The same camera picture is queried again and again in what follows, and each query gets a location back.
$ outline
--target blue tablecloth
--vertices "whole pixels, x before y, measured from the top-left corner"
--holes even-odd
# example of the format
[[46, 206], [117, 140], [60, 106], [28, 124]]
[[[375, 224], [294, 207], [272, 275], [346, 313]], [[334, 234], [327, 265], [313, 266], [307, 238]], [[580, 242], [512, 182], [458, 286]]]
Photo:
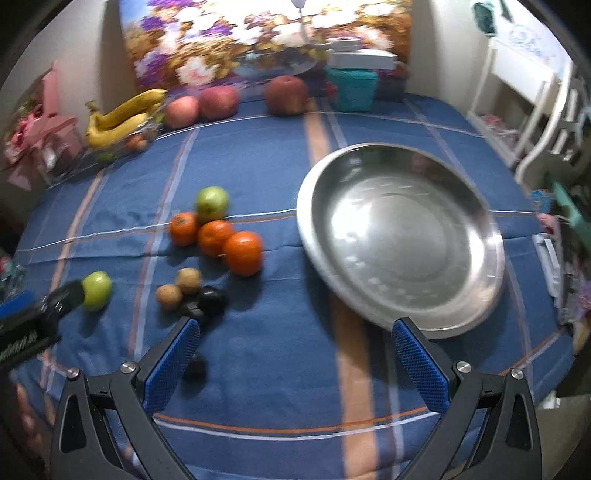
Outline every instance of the blue tablecloth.
[[[310, 164], [367, 141], [441, 158], [477, 186], [499, 222], [506, 273], [498, 306], [471, 332], [441, 341], [443, 348], [483, 372], [520, 366], [537, 401], [560, 382], [573, 353], [570, 336], [556, 326], [531, 240], [540, 226], [484, 139], [430, 98], [377, 102], [371, 114], [314, 104], [305, 116], [274, 118], [261, 102], [244, 103], [230, 120], [163, 135], [138, 158], [90, 166], [47, 190], [16, 257], [28, 268], [26, 288], [41, 297], [96, 270], [113, 281], [104, 311], [66, 317], [63, 340], [17, 372], [48, 421], [64, 369], [111, 372], [165, 337], [176, 318], [158, 308], [154, 290], [172, 283], [179, 268], [197, 267], [205, 282], [227, 289], [230, 307], [200, 345], [207, 380], [182, 382], [156, 415], [190, 470], [201, 479], [396, 474], [437, 415], [413, 389], [389, 334], [330, 295], [302, 249], [294, 217]], [[197, 248], [170, 244], [166, 223], [191, 210], [196, 193], [210, 185], [229, 192], [236, 228], [264, 239], [260, 276], [234, 277]]]

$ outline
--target floral backdrop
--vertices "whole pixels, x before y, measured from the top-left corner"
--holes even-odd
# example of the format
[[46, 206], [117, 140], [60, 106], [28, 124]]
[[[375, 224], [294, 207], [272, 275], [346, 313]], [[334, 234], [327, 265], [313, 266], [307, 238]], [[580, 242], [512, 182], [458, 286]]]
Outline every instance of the floral backdrop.
[[[308, 37], [347, 35], [402, 62], [413, 0], [308, 0]], [[256, 90], [270, 77], [321, 71], [324, 52], [304, 41], [290, 0], [119, 0], [122, 30], [140, 89]]]

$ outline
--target beige wall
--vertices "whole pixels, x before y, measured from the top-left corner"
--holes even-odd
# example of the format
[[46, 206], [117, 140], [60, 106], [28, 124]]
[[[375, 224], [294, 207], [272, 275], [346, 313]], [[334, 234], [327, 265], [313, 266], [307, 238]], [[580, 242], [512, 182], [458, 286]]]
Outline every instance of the beige wall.
[[[466, 113], [486, 53], [486, 39], [470, 17], [469, 0], [414, 0], [413, 16], [408, 91], [440, 98]], [[73, 0], [36, 36], [0, 90], [0, 125], [53, 60], [59, 71], [62, 113], [80, 118], [82, 134], [85, 102], [94, 99], [109, 111], [135, 93], [117, 0]], [[26, 220], [43, 185], [25, 193], [8, 185], [5, 177], [0, 174], [0, 206]]]

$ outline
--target blue gripper pad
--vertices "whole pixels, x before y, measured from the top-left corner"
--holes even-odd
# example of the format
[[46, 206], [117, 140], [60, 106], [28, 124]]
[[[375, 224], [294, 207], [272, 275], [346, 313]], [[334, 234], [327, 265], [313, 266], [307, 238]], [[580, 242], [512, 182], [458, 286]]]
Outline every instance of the blue gripper pad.
[[199, 337], [199, 324], [196, 320], [190, 320], [146, 379], [142, 406], [148, 415], [166, 408], [197, 349]]
[[394, 322], [392, 338], [396, 354], [427, 408], [444, 414], [449, 408], [447, 380], [431, 356], [402, 320]]

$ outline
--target orange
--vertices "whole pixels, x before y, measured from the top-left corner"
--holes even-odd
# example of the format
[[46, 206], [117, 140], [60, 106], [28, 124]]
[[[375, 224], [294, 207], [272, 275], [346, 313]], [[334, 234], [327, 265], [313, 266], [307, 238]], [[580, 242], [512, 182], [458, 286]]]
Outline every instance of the orange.
[[262, 268], [262, 238], [255, 232], [238, 232], [224, 244], [228, 268], [236, 275], [250, 277]]
[[169, 230], [170, 238], [176, 245], [186, 247], [195, 243], [197, 231], [199, 230], [196, 215], [193, 212], [184, 212], [175, 215], [170, 220]]
[[223, 244], [234, 234], [234, 227], [225, 220], [214, 220], [199, 229], [197, 243], [201, 251], [210, 257], [222, 254]]

